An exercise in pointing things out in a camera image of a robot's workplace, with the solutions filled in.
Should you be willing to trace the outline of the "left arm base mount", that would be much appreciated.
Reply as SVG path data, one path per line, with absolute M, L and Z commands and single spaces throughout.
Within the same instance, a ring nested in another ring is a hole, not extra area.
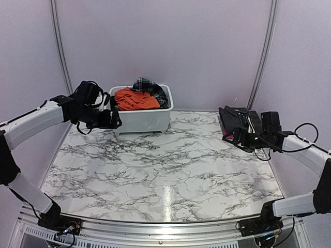
M 79 218 L 74 218 L 61 214 L 59 216 L 59 219 L 56 219 L 55 222 L 55 224 L 51 223 L 50 220 L 46 220 L 46 217 L 43 217 L 43 214 L 40 214 L 37 224 L 38 226 L 57 231 L 59 233 L 63 233 L 64 235 L 70 233 L 77 236 L 80 234 L 82 220 Z

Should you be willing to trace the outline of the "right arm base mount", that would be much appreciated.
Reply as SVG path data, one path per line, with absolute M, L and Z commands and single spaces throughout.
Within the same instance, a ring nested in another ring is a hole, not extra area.
M 267 233 L 283 227 L 281 217 L 274 216 L 274 202 L 275 200 L 264 203 L 259 217 L 240 220 L 236 223 L 236 229 L 243 237 Z

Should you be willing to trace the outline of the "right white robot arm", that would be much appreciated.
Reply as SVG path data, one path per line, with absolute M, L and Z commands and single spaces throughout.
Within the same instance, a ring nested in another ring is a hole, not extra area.
M 260 216 L 249 220 L 255 223 L 260 231 L 268 231 L 284 216 L 303 217 L 315 213 L 330 213 L 330 152 L 318 148 L 315 143 L 291 131 L 257 134 L 236 128 L 222 139 L 245 152 L 270 148 L 288 155 L 319 177 L 317 187 L 310 193 L 264 203 Z

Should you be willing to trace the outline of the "orange t-shirt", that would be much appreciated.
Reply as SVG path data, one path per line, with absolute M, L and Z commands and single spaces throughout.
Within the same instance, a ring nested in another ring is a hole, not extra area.
M 118 90 L 114 99 L 120 111 L 137 111 L 158 109 L 161 107 L 158 100 L 148 92 L 133 91 L 129 87 Z

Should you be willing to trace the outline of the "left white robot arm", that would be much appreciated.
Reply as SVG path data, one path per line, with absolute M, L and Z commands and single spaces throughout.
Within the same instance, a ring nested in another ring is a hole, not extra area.
M 1 124 L 1 184 L 17 198 L 39 210 L 41 220 L 55 230 L 62 229 L 66 223 L 60 206 L 21 173 L 11 152 L 41 131 L 68 121 L 75 125 L 85 123 L 89 131 L 117 129 L 122 125 L 117 111 L 100 111 L 97 104 L 88 104 L 82 97 L 74 95 L 54 97 L 42 106 Z

